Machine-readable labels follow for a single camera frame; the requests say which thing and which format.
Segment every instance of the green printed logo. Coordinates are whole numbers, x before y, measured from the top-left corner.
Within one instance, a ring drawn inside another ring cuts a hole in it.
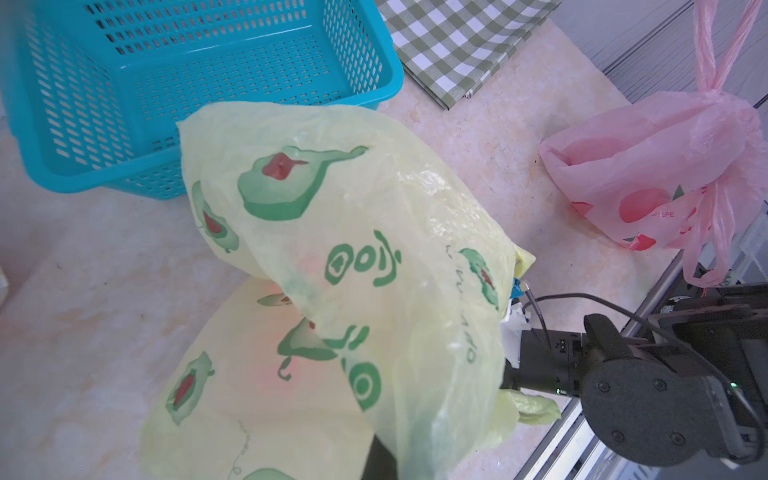
[[[237,250],[240,246],[240,238],[238,238],[237,233],[232,231],[225,219],[211,211],[203,196],[200,181],[192,185],[192,205],[197,219],[203,224],[202,227],[198,228],[202,228],[205,234],[212,238],[225,252]]]
[[[493,279],[488,271],[488,265],[485,264],[485,259],[477,250],[471,248],[461,249],[459,253],[469,260],[469,269],[480,279],[482,294],[485,299],[498,310],[498,293],[496,293],[496,287],[493,285]]]
[[[280,344],[277,346],[277,352],[286,357],[277,370],[277,376],[281,379],[289,381],[293,378],[290,373],[285,374],[283,371],[290,366],[291,359],[294,356],[320,362],[333,360],[339,356],[336,353],[337,350],[342,350],[346,347],[349,351],[354,351],[366,341],[370,333],[370,328],[364,326],[359,329],[355,339],[349,341],[349,338],[357,329],[355,325],[347,327],[344,337],[340,339],[321,339],[314,333],[314,329],[315,324],[307,318],[303,318],[280,341]],[[341,365],[346,373],[345,358],[341,358]],[[349,370],[349,384],[352,386],[355,398],[364,412],[374,406],[381,396],[381,376],[376,366],[370,362],[357,363]]]
[[[232,461],[232,469],[230,470],[230,474],[227,475],[227,480],[231,480],[232,475],[239,475],[243,473],[243,469],[237,466],[237,461],[240,460],[240,457],[245,455],[245,453],[248,451],[248,443],[250,442],[250,433],[248,433],[248,431],[245,429],[245,424],[243,421],[238,420],[237,424],[240,427],[240,431],[245,434],[245,443],[243,443],[243,448],[240,450],[240,453],[238,453],[237,457],[235,457],[235,459]]]
[[[346,372],[344,359],[342,359],[342,368]],[[357,404],[364,412],[374,406],[382,394],[379,369],[370,362],[358,363],[349,369],[349,384],[352,386]]]
[[[284,306],[293,305],[290,298],[285,293],[275,293],[273,295],[262,296],[257,300],[260,305],[264,306]]]
[[[248,474],[243,480],[294,480],[276,468],[259,468]]]
[[[294,220],[302,216],[323,185],[331,164],[352,160],[368,151],[301,150],[283,147],[280,152],[257,158],[253,167],[237,179],[237,189],[249,214],[264,220]]]
[[[448,258],[453,260],[453,255],[451,255],[450,245],[445,246],[445,254],[448,255]],[[458,290],[459,294],[464,295],[464,290],[462,289],[462,287],[464,286],[464,272],[460,268],[456,269],[456,277],[458,278],[458,281],[456,282],[456,289]],[[467,317],[464,315],[464,310],[461,311],[461,316],[462,316],[462,329],[464,330],[464,340],[467,343],[467,353],[466,353],[467,363],[475,363],[475,360],[477,360],[478,358],[478,347],[475,345],[475,341],[472,338],[472,334],[470,333],[470,330],[473,328],[472,326],[469,325],[469,321],[467,320]]]
[[[381,243],[379,246],[379,271],[389,272],[385,275],[378,276],[373,280],[373,286],[385,286],[390,284],[397,277],[397,264],[402,263],[402,254],[400,250],[395,250],[389,247],[384,234],[378,230],[373,231],[373,236]],[[341,243],[331,249],[328,254],[328,260],[326,261],[326,280],[331,285],[337,285],[349,267],[354,263],[356,272],[366,272],[373,268],[376,262],[376,248],[365,245],[357,252],[355,256],[355,250],[352,245],[348,243]]]
[[[187,369],[165,401],[165,409],[176,425],[180,425],[194,410],[203,395],[205,382],[214,374],[212,367],[213,363],[205,352],[187,364]]]

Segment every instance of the black cable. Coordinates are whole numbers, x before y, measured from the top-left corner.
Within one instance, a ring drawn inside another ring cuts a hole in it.
[[[759,100],[757,101],[757,103],[755,104],[755,108],[757,109],[757,108],[760,108],[760,107],[762,107],[762,106],[763,106],[763,104],[764,104],[766,101],[768,101],[768,95],[766,95],[765,97],[763,97],[763,98],[759,99]]]
[[[740,465],[745,465],[748,463],[758,462],[763,457],[763,450],[765,449],[765,441],[766,441],[765,430],[763,429],[763,423],[760,421],[760,417],[757,415],[757,412],[755,412],[755,409],[746,399],[741,388],[739,388],[739,386],[734,386],[736,385],[735,383],[731,382],[730,379],[720,371],[720,369],[718,369],[715,365],[713,365],[703,355],[698,353],[692,346],[690,346],[688,343],[684,342],[683,340],[678,339],[676,336],[672,335],[671,333],[661,329],[660,327],[655,326],[653,323],[649,322],[642,316],[639,316],[636,313],[632,313],[629,310],[616,305],[615,303],[611,303],[607,300],[603,300],[599,296],[590,295],[589,293],[560,293],[558,295],[540,296],[538,298],[532,299],[533,301],[526,303],[523,306],[523,313],[525,313],[525,309],[528,308],[528,306],[531,304],[534,305],[534,309],[536,310],[537,309],[535,304],[536,302],[558,299],[558,298],[585,298],[588,300],[592,300],[593,302],[600,303],[601,305],[605,305],[606,307],[612,310],[615,310],[623,315],[628,316],[635,322],[638,322],[639,324],[646,326],[648,329],[650,329],[654,333],[657,333],[659,336],[665,338],[666,341],[668,341],[669,343],[677,346],[679,349],[682,349],[684,352],[688,353],[693,358],[695,358],[696,361],[701,363],[701,365],[703,365],[707,370],[709,370],[712,373],[712,375],[716,379],[718,379],[720,383],[723,384],[726,392],[732,392],[736,396],[739,402],[744,406],[747,414],[750,416],[754,424],[756,437],[757,437],[757,440],[756,440],[757,445],[756,445],[754,454],[748,455],[746,457],[731,456],[730,460]]]
[[[525,306],[533,304],[533,310],[536,312],[536,315],[538,315],[538,322],[541,324],[541,331],[544,332],[544,338],[547,340],[547,346],[551,352],[552,341],[549,339],[549,330],[547,330],[547,324],[544,322],[544,315],[541,314],[541,309],[538,308],[538,304],[536,303],[536,297],[533,296],[533,293],[531,293],[530,290],[525,291],[525,296],[530,300],[530,302],[526,303]],[[536,340],[541,343],[541,340],[538,338],[538,336],[536,336]]]
[[[519,298],[515,298],[515,299],[512,300],[512,305],[517,305],[518,303],[522,303]],[[526,317],[525,321],[528,322],[528,323],[531,322],[527,317]],[[539,343],[539,345],[544,345],[544,342],[542,342],[541,339],[538,338],[538,333],[536,333],[536,330],[530,329],[529,331],[531,333],[533,333],[533,336],[536,338],[536,341]]]

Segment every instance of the yellow plastic bag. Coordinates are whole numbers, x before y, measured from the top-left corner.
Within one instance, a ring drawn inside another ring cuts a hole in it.
[[[319,342],[277,285],[246,281],[154,403],[142,469],[163,480],[359,480],[373,429],[332,350],[315,352],[325,361],[278,353],[278,343],[300,337],[303,348]],[[277,375],[286,359],[288,382]]]
[[[226,102],[179,129],[214,252],[277,282],[320,338],[339,340],[341,369],[400,478],[446,477],[489,429],[498,324],[533,256],[432,150],[375,111]]]

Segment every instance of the screw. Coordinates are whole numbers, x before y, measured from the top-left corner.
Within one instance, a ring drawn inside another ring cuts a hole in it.
[[[685,437],[677,432],[672,432],[672,435],[670,435],[670,440],[678,447],[685,445]]]
[[[714,390],[710,390],[710,397],[712,399],[713,405],[715,405],[715,408],[718,410],[722,410],[723,403],[720,401],[720,397],[717,396],[717,393]]]

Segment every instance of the green avocado print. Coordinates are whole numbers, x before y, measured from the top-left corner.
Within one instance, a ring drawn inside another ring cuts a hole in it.
[[[246,475],[243,480],[295,480],[293,477],[282,473],[274,468],[259,468],[253,473]]]
[[[225,219],[210,210],[210,206],[203,196],[200,181],[192,185],[192,204],[197,219],[203,224],[202,228],[206,235],[211,237],[227,253],[237,250],[240,246],[240,238],[237,237],[237,233],[232,231]]]
[[[165,401],[165,409],[176,425],[181,424],[181,421],[194,410],[200,396],[203,395],[205,382],[214,374],[213,366],[208,354],[202,352],[187,364],[187,369],[176,382],[174,389],[170,391],[168,400]]]
[[[346,332],[344,332],[344,337],[340,339],[321,339],[314,333],[315,324],[306,317],[303,318],[277,345],[277,353],[286,357],[280,365],[280,369],[277,370],[277,376],[286,381],[291,380],[292,375],[290,373],[284,375],[283,370],[290,366],[293,356],[301,356],[305,359],[322,362],[333,360],[339,356],[334,350],[343,349],[345,346],[350,350],[356,349],[366,340],[370,332],[370,328],[364,326],[360,329],[355,339],[350,342],[349,338],[356,328],[357,326],[355,325],[348,326]]]
[[[496,293],[496,287],[493,285],[491,273],[488,271],[488,265],[485,264],[485,259],[477,250],[471,248],[460,250],[459,253],[467,257],[469,269],[480,279],[482,294],[485,295],[485,299],[498,310],[498,294]]]
[[[257,302],[264,306],[283,306],[293,305],[290,298],[285,293],[275,293],[274,295],[267,295],[259,298]]]
[[[243,206],[249,214],[264,220],[299,218],[323,184],[328,167],[357,158],[367,150],[360,146],[347,153],[287,146],[276,154],[257,158],[253,167],[237,179]]]

